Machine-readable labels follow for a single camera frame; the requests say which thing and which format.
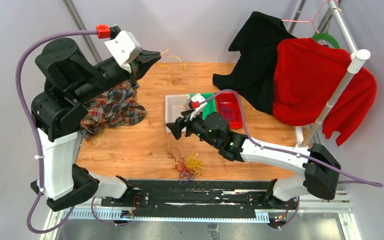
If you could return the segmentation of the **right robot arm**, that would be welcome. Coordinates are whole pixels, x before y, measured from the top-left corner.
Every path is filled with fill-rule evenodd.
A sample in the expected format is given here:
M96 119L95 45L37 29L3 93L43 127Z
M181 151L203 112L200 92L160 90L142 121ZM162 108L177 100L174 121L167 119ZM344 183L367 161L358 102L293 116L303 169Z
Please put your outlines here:
M322 200L333 200L336 196L337 171L341 165L321 144L296 148L263 142L232 131L229 122L217 112L193 119L183 112L166 127L176 140L196 135L226 160L262 163L294 172L292 177L270 181L265 200L271 208L277 209L286 201L304 195Z

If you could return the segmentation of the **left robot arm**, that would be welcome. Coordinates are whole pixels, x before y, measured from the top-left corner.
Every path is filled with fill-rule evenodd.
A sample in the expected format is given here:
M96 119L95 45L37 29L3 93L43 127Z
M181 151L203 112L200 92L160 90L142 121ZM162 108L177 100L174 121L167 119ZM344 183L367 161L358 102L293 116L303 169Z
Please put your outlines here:
M53 211L94 197L113 198L122 207L132 203L135 190L123 177L95 174L76 164L81 121L92 100L123 82L141 79L160 59L158 51L135 49L127 59L130 70L120 67L114 57L92 65L68 37L48 41L36 57L46 83L28 111L40 150L39 178L30 186L47 198Z

